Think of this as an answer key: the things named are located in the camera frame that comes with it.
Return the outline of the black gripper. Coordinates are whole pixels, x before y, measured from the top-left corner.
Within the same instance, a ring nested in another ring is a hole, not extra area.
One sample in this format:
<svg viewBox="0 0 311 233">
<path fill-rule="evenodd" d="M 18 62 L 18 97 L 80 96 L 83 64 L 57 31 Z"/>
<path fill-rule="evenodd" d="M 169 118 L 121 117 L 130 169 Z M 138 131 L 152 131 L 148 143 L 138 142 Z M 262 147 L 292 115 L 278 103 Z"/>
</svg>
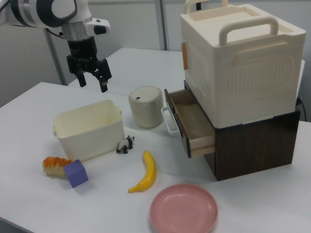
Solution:
<svg viewBox="0 0 311 233">
<path fill-rule="evenodd" d="M 70 55 L 67 56 L 69 72 L 78 79 L 80 87 L 86 86 L 85 72 L 99 81 L 101 92 L 108 90 L 108 80 L 112 77 L 106 59 L 97 59 L 97 47 L 93 36 L 79 41 L 68 41 Z"/>
</svg>

